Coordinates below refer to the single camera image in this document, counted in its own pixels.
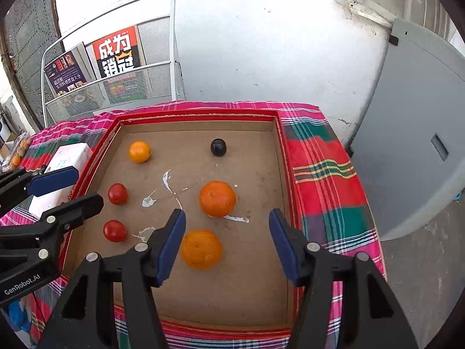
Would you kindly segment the blue gloved left hand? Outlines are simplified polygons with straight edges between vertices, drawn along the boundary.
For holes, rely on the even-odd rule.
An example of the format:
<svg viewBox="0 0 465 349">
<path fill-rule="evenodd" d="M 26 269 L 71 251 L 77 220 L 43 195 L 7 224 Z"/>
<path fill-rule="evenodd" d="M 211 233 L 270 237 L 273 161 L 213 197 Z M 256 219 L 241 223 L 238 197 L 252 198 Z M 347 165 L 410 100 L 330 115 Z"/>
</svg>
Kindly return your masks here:
<svg viewBox="0 0 465 349">
<path fill-rule="evenodd" d="M 26 297 L 11 302 L 7 307 L 7 316 L 14 331 L 31 331 L 31 307 Z"/>
</svg>

